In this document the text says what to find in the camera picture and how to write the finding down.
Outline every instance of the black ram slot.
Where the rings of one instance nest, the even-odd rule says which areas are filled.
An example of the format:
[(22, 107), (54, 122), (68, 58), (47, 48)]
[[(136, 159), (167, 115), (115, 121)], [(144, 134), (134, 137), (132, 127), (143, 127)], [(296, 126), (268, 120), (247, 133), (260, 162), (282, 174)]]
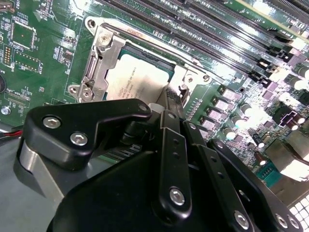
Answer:
[(218, 46), (230, 51), (230, 52), (233, 52), (235, 54), (237, 54), (239, 57), (243, 58), (244, 60), (246, 60), (247, 62), (251, 63), (251, 64), (256, 64), (258, 59), (254, 58), (254, 57), (251, 57), (249, 54), (245, 53), (245, 52), (242, 52), (242, 51), (239, 51), (237, 50), (237, 48), (235, 48), (234, 46), (232, 45), (225, 45), (224, 43), (221, 43), (221, 41), (217, 40), (217, 39), (214, 39), (212, 38), (211, 36), (207, 35), (207, 34), (204, 34), (202, 32), (204, 32), (203, 30), (201, 30), (202, 32), (194, 29), (193, 27), (189, 26), (189, 25), (182, 25), (183, 28), (185, 28), (186, 30), (189, 30), (189, 31), (192, 31), (194, 32), (195, 34), (197, 34), (198, 36), (200, 37), (203, 37), (204, 39), (206, 39), (207, 41), (213, 43), (213, 44), (217, 44)]
[[(218, 2), (217, 0), (208, 0), (208, 2), (210, 2), (212, 5), (218, 7), (220, 10), (224, 11), (226, 14), (232, 15), (234, 18), (236, 18), (237, 20), (241, 21), (242, 23), (247, 24), (247, 25), (253, 27), (255, 30), (258, 30), (258, 31), (266, 34), (269, 38), (274, 38), (274, 35), (269, 33), (269, 31), (267, 29), (265, 29), (264, 27), (258, 25), (255, 22), (247, 19), (246, 17), (242, 16), (241, 14), (231, 10), (230, 8), (224, 6), (223, 4)], [(193, 1), (191, 6), (194, 6), (197, 9), (203, 10), (202, 5), (200, 3), (198, 3), (198, 2)]]
[(290, 16), (299, 19), (301, 22), (307, 25), (309, 24), (309, 14), (299, 9), (297, 6), (293, 5), (288, 0), (272, 0), (267, 2), (288, 13)]
[(207, 35), (209, 37), (212, 37), (213, 39), (220, 41), (220, 43), (225, 44), (226, 46), (229, 46), (231, 48), (233, 48), (234, 50), (239, 51), (240, 53), (244, 54), (245, 56), (249, 57), (250, 59), (260, 59), (260, 55), (253, 53), (251, 51), (248, 51), (247, 49), (244, 49), (242, 47), (239, 47), (237, 44), (231, 42), (230, 40), (228, 40), (227, 38), (217, 34), (216, 32), (208, 29), (207, 27), (202, 26), (201, 24), (199, 26), (197, 26), (194, 21), (192, 21), (191, 19), (188, 19), (186, 21), (187, 23), (183, 23), (182, 27), (187, 27), (187, 26), (191, 26), (192, 28), (196, 28), (199, 31), (203, 32), (204, 34), (207, 33)]
[[(171, 7), (168, 7), (165, 4), (162, 4), (161, 2), (159, 2), (158, 0), (146, 0), (147, 3), (150, 3), (153, 7), (159, 7), (160, 9), (164, 10), (164, 12), (168, 12), (170, 14), (174, 14), (174, 16), (179, 16), (179, 14), (177, 13), (176, 10), (173, 10)], [(214, 14), (212, 11), (208, 10), (206, 7), (203, 7), (203, 11), (205, 11), (206, 14), (201, 14), (200, 12), (190, 9), (192, 13), (194, 13), (195, 15), (197, 15), (198, 17), (202, 18), (203, 20), (209, 22), (210, 24), (213, 24), (214, 26), (221, 28), (222, 30), (227, 31), (228, 33), (234, 35), (235, 37), (247, 42), (248, 44), (250, 44), (253, 47), (256, 47), (257, 49), (265, 52), (269, 46), (269, 44), (267, 44), (266, 42), (261, 42), (263, 40), (261, 39), (257, 39), (257, 40), (253, 40), (251, 39), (248, 35), (246, 35), (243, 32), (243, 29), (241, 29), (239, 26), (235, 25), (237, 27), (237, 30), (233, 29), (233, 26), (231, 25), (231, 23), (227, 23), (228, 21), (220, 16), (217, 15), (217, 18), (214, 16), (216, 14)], [(199, 26), (195, 21), (191, 20), (188, 17), (183, 17), (184, 21), (190, 21), (192, 24), (196, 24), (196, 26)]]
[[(247, 32), (244, 31), (243, 28), (241, 28), (240, 26), (238, 26), (235, 23), (232, 23), (231, 21), (223, 18), (222, 16), (220, 16), (219, 14), (214, 13), (213, 11), (209, 10), (207, 7), (201, 7), (203, 13), (206, 13), (206, 15), (211, 15), (212, 17), (216, 18), (217, 20), (220, 21), (220, 23), (222, 23), (223, 25), (227, 26), (227, 27), (232, 27), (234, 29), (236, 29), (238, 31), (238, 34), (243, 34), (246, 37), (250, 37), (251, 39), (253, 39), (256, 43), (259, 43), (261, 45), (261, 48), (268, 48), (270, 46), (269, 42), (266, 42), (264, 40), (262, 40), (261, 38), (255, 36), (255, 35), (251, 35)], [(200, 18), (203, 18), (202, 16), (204, 14), (201, 14), (201, 12), (194, 10), (193, 8), (189, 9), (190, 12), (194, 13), (195, 15), (199, 16)]]
[(309, 2), (306, 0), (289, 0), (290, 3), (297, 6), (299, 9), (303, 10), (309, 14)]
[[(144, 23), (145, 25), (148, 25), (160, 33), (169, 35), (173, 30), (171, 27), (161, 23), (159, 20), (156, 20), (155, 18), (149, 17), (147, 14), (136, 10), (134, 7), (131, 7), (127, 4), (124, 4), (121, 0), (99, 0), (102, 3), (104, 3), (106, 6), (117, 10), (118, 12), (130, 16), (132, 19), (140, 21), (141, 23)], [(188, 35), (184, 33), (177, 33), (177, 36), (175, 36), (175, 39), (188, 47), (190, 47), (192, 50), (198, 51), (211, 59), (225, 64), (229, 66), (232, 70), (248, 76), (248, 73), (251, 71), (248, 67), (239, 64), (233, 60), (230, 60), (229, 58), (225, 57), (223, 54), (218, 53), (214, 49), (205, 49), (205, 45), (200, 45), (199, 47), (196, 46), (196, 41), (194, 41), (192, 38), (190, 38)]]

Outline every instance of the black bracket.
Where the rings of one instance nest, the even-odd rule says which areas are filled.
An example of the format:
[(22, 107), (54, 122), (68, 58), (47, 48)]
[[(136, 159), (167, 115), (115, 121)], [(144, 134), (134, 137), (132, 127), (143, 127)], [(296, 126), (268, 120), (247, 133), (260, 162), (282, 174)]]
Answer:
[(150, 108), (138, 99), (37, 107), (27, 114), (23, 137), (32, 151), (61, 168), (79, 170), (115, 127), (150, 116)]
[(207, 146), (219, 154), (234, 187), (241, 190), (249, 200), (248, 204), (259, 229), (268, 232), (302, 231), (300, 223), (288, 208), (224, 143), (213, 139)]

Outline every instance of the surface-mount component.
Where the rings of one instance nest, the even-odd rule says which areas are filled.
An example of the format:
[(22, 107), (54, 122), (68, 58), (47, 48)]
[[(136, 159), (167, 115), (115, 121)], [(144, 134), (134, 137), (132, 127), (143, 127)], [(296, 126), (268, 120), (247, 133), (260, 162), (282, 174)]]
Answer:
[(199, 122), (202, 127), (206, 128), (207, 130), (212, 130), (216, 125), (214, 122), (211, 121), (211, 119), (207, 118), (206, 116), (202, 116)]
[(299, 159), (281, 140), (276, 139), (265, 152), (281, 174), (297, 181), (308, 180), (309, 163)]
[(272, 122), (270, 122), (270, 121), (266, 121), (266, 122), (264, 123), (264, 126), (265, 126), (266, 128), (270, 128), (270, 127), (272, 127), (272, 125), (274, 125), (274, 123), (272, 123)]
[(306, 80), (309, 80), (309, 67), (305, 65), (300, 65), (298, 67), (297, 74), (301, 77), (304, 77)]
[(253, 134), (252, 139), (258, 148), (263, 148), (265, 146), (265, 143), (258, 134)]
[(305, 161), (309, 161), (309, 136), (300, 131), (292, 131), (287, 137), (286, 141)]
[(233, 116), (232, 117), (232, 122), (235, 124), (235, 127), (240, 128), (240, 129), (244, 128), (246, 126), (245, 120), (243, 120), (241, 118), (241, 116), (239, 116), (239, 115)]
[(237, 99), (241, 98), (241, 94), (230, 90), (226, 86), (221, 86), (218, 91), (219, 91), (219, 93), (221, 94), (222, 97), (224, 97), (228, 100), (237, 100)]
[(236, 137), (236, 133), (230, 127), (224, 128), (222, 132), (228, 140), (233, 140)]
[(306, 89), (308, 87), (307, 81), (302, 80), (296, 76), (293, 76), (289, 80), (289, 85), (296, 90)]
[(256, 152), (254, 152), (253, 155), (254, 155), (256, 161), (258, 162), (258, 164), (259, 164), (260, 166), (263, 166), (263, 165), (265, 165), (265, 164), (267, 163), (267, 160), (266, 160), (265, 157), (261, 154), (261, 152), (256, 151)]
[(305, 122), (304, 117), (284, 104), (281, 105), (272, 118), (280, 127), (287, 126), (293, 131), (298, 129), (299, 124)]
[(254, 109), (248, 103), (244, 103), (240, 107), (240, 110), (244, 113), (246, 117), (251, 117), (254, 115)]
[(0, 93), (3, 93), (6, 89), (5, 79), (0, 75)]
[(309, 105), (309, 92), (308, 91), (304, 91), (298, 98), (298, 101), (300, 103), (302, 103), (305, 106)]

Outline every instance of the screw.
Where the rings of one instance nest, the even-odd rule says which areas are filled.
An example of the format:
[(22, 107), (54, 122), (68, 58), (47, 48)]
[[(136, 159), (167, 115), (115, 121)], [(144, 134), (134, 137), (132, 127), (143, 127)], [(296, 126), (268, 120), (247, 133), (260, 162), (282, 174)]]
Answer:
[(237, 223), (244, 229), (247, 230), (249, 229), (249, 222), (246, 219), (246, 217), (240, 212), (240, 211), (235, 211), (234, 217), (237, 221)]
[(78, 146), (85, 146), (88, 143), (88, 138), (85, 134), (75, 132), (70, 136), (71, 142)]
[(169, 197), (176, 205), (183, 205), (185, 202), (183, 193), (176, 188), (169, 191)]
[(189, 123), (189, 125), (190, 125), (190, 127), (191, 127), (192, 129), (194, 129), (194, 130), (197, 128), (193, 123)]
[(46, 117), (43, 119), (43, 125), (50, 129), (56, 129), (61, 126), (61, 122), (55, 117)]
[(1, 113), (2, 113), (3, 115), (9, 115), (9, 114), (11, 113), (11, 109), (10, 109), (8, 106), (4, 106), (4, 107), (2, 107), (2, 109), (1, 109)]
[(217, 144), (217, 146), (219, 147), (219, 148), (223, 148), (223, 146), (222, 146), (222, 144), (220, 143), (220, 142), (216, 142), (216, 144)]
[(296, 228), (299, 229), (299, 224), (292, 218), (290, 215), (288, 215), (288, 219), (290, 220), (290, 223)]
[(111, 42), (111, 37), (108, 34), (102, 33), (102, 34), (99, 35), (98, 40), (99, 40), (99, 42), (102, 46), (107, 46)]
[(147, 107), (144, 106), (144, 105), (139, 105), (139, 108), (140, 108), (142, 111), (146, 111), (146, 110), (147, 110)]
[(277, 221), (279, 222), (279, 224), (280, 224), (283, 228), (288, 228), (288, 224), (287, 224), (286, 221), (283, 219), (283, 217), (281, 217), (279, 214), (276, 214), (276, 218), (277, 218)]

